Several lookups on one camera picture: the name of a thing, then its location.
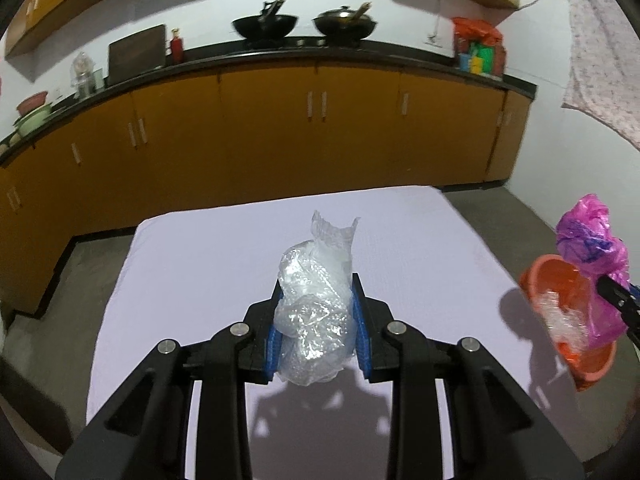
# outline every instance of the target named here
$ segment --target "white tablecloth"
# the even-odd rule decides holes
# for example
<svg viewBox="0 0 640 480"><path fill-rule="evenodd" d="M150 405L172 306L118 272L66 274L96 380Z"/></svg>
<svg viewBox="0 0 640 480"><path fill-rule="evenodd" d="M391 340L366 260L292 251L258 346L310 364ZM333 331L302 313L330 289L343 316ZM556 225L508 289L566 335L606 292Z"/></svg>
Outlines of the white tablecloth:
<svg viewBox="0 0 640 480"><path fill-rule="evenodd" d="M542 325L475 231L429 187L176 212L142 222L98 334L87 421L160 340L210 339L241 320L250 304L269 298L282 253L311 238L315 209L336 226L361 217L353 269L369 297L388 303L396 319L427 337L478 338L568 436L574 390ZM308 388L277 378L247 385L256 479L384 478L391 385L366 383L355 369ZM193 478L197 407L198 391L187 478ZM443 448L444 478L450 478L448 434Z"/></svg>

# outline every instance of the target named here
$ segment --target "bubble wrap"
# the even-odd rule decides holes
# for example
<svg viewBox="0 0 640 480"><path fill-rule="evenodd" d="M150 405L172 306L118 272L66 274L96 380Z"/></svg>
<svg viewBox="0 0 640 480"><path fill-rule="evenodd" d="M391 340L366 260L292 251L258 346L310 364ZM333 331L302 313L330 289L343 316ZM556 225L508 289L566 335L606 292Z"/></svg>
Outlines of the bubble wrap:
<svg viewBox="0 0 640 480"><path fill-rule="evenodd" d="M587 349L589 332L580 311L563 310L558 293L551 290L540 294L537 304L554 343L566 343L575 354Z"/></svg>
<svg viewBox="0 0 640 480"><path fill-rule="evenodd" d="M353 355L351 227L332 226L318 211L313 240L289 248L280 261L281 298L273 323L282 339L278 374L301 386L333 379Z"/></svg>

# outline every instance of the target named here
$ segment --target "black countertop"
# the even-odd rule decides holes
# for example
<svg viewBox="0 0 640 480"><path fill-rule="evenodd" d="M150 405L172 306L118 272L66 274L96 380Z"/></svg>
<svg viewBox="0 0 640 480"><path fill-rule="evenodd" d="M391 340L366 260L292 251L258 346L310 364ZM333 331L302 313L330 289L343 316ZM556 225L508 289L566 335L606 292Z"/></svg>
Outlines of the black countertop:
<svg viewBox="0 0 640 480"><path fill-rule="evenodd" d="M172 76L196 72L197 70L223 68L251 62L287 59L327 59L374 63L409 70L433 70L434 72L455 75L489 88L512 90L530 99L535 99L538 88L532 83L508 75L505 75L504 79L500 81L485 76L462 72L453 66L453 58L441 56L440 54L419 48L366 40L361 42L359 48L325 46L319 44L322 39L322 37L317 36L288 37L286 38L284 46L279 48L272 47L254 50L248 49L244 41L217 43L185 50L184 62L178 65L172 65L170 56L167 56L167 66L164 68L159 68L113 86L107 86L102 92L83 101L77 101L73 96L70 96L58 102L52 108L56 114L52 116L50 120L31 132L27 137L10 146L8 150L0 155L0 165L10 162L17 153L28 146L33 146L41 136L55 130L83 110L100 104L103 101Z"/></svg>

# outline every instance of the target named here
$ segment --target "orange plastic bowl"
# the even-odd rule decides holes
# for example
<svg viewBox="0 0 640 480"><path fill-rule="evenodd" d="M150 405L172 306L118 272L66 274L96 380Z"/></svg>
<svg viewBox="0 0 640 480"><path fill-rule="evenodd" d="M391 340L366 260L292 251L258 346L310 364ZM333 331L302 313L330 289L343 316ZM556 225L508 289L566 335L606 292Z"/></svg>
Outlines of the orange plastic bowl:
<svg viewBox="0 0 640 480"><path fill-rule="evenodd" d="M520 287L538 312L536 298L548 290L559 294L560 305L579 310L584 315L591 295L590 282L578 269L557 254L540 256L520 277ZM578 391L593 386L604 377L616 356L616 343L587 350L580 355L571 354L566 345L556 345L564 356L574 377Z"/></svg>
<svg viewBox="0 0 640 480"><path fill-rule="evenodd" d="M20 117L33 112L36 108L40 108L47 100L47 94L48 92L38 92L17 105L15 109L18 110Z"/></svg>

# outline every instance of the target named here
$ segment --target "plastic waste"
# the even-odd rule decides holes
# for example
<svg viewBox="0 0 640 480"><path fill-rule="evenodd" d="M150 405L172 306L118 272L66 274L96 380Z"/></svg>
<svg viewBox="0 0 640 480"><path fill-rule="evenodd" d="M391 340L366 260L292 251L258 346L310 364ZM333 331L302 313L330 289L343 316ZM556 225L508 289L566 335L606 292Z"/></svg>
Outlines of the plastic waste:
<svg viewBox="0 0 640 480"><path fill-rule="evenodd" d="M471 18L452 18L454 33L469 41L479 41L486 46L502 43L502 34L491 23Z"/></svg>
<svg viewBox="0 0 640 480"><path fill-rule="evenodd" d="M596 292L603 274L629 288L629 257L626 246L611 234L609 208L595 194L578 200L556 226L556 247L562 259L574 264L591 282L591 301L586 320L589 348L599 348L626 332L620 312Z"/></svg>
<svg viewBox="0 0 640 480"><path fill-rule="evenodd" d="M568 361L578 362L589 344L589 331L584 315L560 305L560 295L548 290L537 299L538 311L545 321L551 340L559 347L566 345L568 352L562 352Z"/></svg>
<svg viewBox="0 0 640 480"><path fill-rule="evenodd" d="M358 220L340 229L315 211L313 240L282 255L278 280L283 297L273 323L284 336L278 368L284 380L301 386L330 381L353 355L351 244Z"/></svg>

